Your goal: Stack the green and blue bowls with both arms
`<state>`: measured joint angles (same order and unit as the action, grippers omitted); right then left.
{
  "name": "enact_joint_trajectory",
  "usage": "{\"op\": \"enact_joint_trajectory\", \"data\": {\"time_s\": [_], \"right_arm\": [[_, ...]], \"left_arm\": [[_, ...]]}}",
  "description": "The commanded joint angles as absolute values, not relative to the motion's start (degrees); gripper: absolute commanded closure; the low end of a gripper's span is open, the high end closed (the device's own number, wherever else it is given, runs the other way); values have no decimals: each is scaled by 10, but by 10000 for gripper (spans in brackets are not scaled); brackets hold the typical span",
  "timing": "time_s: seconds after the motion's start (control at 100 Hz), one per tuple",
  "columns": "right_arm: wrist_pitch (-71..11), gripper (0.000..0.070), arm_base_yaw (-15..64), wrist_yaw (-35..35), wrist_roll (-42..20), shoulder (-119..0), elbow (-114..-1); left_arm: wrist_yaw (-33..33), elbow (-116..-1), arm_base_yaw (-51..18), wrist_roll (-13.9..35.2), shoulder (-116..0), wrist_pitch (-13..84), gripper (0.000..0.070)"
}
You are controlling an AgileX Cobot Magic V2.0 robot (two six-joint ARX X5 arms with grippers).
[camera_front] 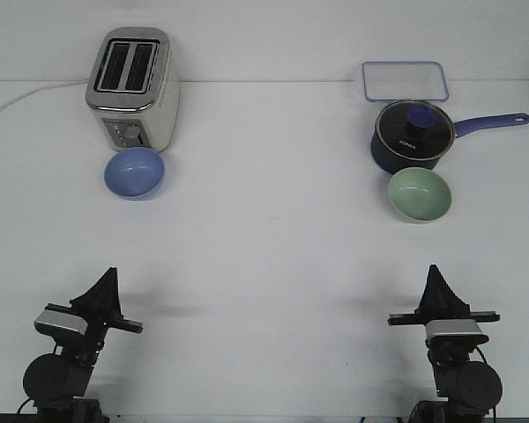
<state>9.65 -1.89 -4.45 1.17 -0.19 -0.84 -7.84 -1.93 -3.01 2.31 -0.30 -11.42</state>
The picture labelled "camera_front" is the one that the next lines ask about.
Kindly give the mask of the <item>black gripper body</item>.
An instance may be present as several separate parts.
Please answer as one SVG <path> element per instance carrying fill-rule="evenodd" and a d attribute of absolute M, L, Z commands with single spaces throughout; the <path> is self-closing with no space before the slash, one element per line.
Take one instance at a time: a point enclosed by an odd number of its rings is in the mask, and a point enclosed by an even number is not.
<path fill-rule="evenodd" d="M 501 316 L 495 311 L 477 311 L 471 312 L 467 316 L 429 316 L 421 314 L 390 314 L 387 323 L 390 326 L 403 325 L 426 325 L 434 320 L 459 320 L 472 319 L 477 323 L 495 323 L 499 322 Z"/>
<path fill-rule="evenodd" d="M 143 331 L 143 324 L 128 320 L 115 314 L 114 311 L 108 314 L 93 312 L 92 310 L 74 309 L 49 303 L 45 309 L 69 313 L 83 317 L 88 328 L 84 336 L 57 332 L 53 336 L 46 335 L 54 339 L 56 345 L 62 348 L 64 353 L 97 353 L 104 346 L 104 340 L 109 329 L 123 330 L 139 334 Z"/>

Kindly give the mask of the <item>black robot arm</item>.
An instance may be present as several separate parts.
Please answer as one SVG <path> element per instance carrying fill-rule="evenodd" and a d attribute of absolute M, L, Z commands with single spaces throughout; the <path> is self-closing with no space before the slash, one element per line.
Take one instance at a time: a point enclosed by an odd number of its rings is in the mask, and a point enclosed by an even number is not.
<path fill-rule="evenodd" d="M 482 422 L 503 396 L 499 374 L 481 353 L 489 341 L 481 323 L 495 323 L 495 311 L 473 311 L 445 281 L 435 264 L 428 268 L 420 303 L 409 314 L 390 314 L 390 326 L 421 325 L 425 328 L 428 361 L 433 369 L 437 400 L 422 400 L 412 409 L 409 422 Z"/>
<path fill-rule="evenodd" d="M 110 267 L 67 306 L 49 303 L 34 328 L 55 341 L 54 350 L 33 360 L 23 389 L 38 422 L 109 422 L 100 401 L 86 398 L 99 354 L 110 329 L 139 334 L 143 324 L 123 316 L 117 268 Z"/>

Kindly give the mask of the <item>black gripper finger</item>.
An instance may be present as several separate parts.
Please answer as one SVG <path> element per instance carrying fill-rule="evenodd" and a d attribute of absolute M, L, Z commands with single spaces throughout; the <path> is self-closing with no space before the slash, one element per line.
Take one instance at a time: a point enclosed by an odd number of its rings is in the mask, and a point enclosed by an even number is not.
<path fill-rule="evenodd" d="M 421 315 L 430 315 L 436 309 L 435 277 L 436 265 L 431 264 L 428 269 L 426 285 L 421 296 L 420 304 L 417 308 L 417 312 Z"/>
<path fill-rule="evenodd" d="M 115 310 L 115 268 L 110 267 L 85 293 L 70 300 L 71 307 L 108 314 Z"/>
<path fill-rule="evenodd" d="M 114 268 L 114 276 L 113 276 L 113 310 L 115 314 L 119 315 L 120 317 L 123 316 L 122 310 L 121 310 L 121 302 L 119 298 L 117 268 Z"/>
<path fill-rule="evenodd" d="M 463 302 L 449 287 L 443 274 L 438 267 L 434 265 L 435 271 L 435 290 L 436 290 L 436 308 L 440 314 L 470 314 L 470 306 Z"/>

